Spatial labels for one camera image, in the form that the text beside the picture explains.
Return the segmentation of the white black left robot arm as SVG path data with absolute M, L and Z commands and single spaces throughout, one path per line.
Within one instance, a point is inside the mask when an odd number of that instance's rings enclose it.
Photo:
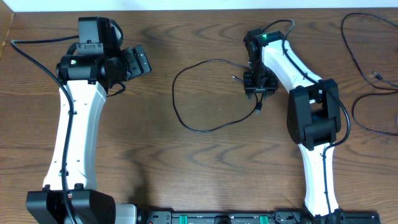
M 26 207 L 39 223 L 137 223 L 133 204 L 117 204 L 97 191 L 98 126 L 109 89 L 152 69 L 141 45 L 122 48 L 114 20 L 81 17 L 79 34 L 57 64 L 60 119 L 52 162 L 40 191 Z

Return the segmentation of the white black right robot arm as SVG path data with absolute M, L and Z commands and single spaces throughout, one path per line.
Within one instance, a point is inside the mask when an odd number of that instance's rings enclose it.
M 278 84 L 289 94 L 287 129 L 300 149 L 305 171 L 305 208 L 313 219 L 338 209 L 333 185 L 333 143 L 341 129 L 338 86 L 314 74 L 292 51 L 281 31 L 247 32 L 243 39 L 250 71 L 245 94 L 273 95 Z

